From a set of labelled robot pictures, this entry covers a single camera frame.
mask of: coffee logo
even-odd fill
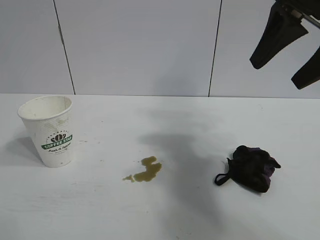
[[[67,134],[68,134],[68,131],[58,131],[56,133],[53,133],[52,135],[46,138],[46,144],[42,145],[41,147],[44,150],[50,149],[49,152],[57,152],[57,151],[66,149],[70,145],[70,141],[72,140],[72,134],[69,136],[67,136]],[[58,147],[66,143],[68,144],[52,150],[52,148]]]

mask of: liquid puddle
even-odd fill
[[[141,160],[142,166],[145,166],[145,171],[136,173],[135,175],[129,175],[122,180],[130,180],[132,183],[134,182],[150,182],[154,179],[157,173],[162,168],[162,164],[160,162],[152,164],[157,161],[155,156],[147,157]]]

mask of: white tabletop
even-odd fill
[[[320,100],[70,96],[76,158],[45,167],[0,94],[0,239],[314,240],[320,235]],[[215,186],[239,145],[282,166],[267,193]],[[150,182],[123,181],[156,156]]]

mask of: coffee bean logo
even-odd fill
[[[58,142],[66,137],[66,134],[58,134],[55,137],[51,138],[51,142]]]

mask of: paper cup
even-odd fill
[[[42,96],[23,104],[18,115],[43,163],[58,168],[72,160],[72,101],[65,96]]]

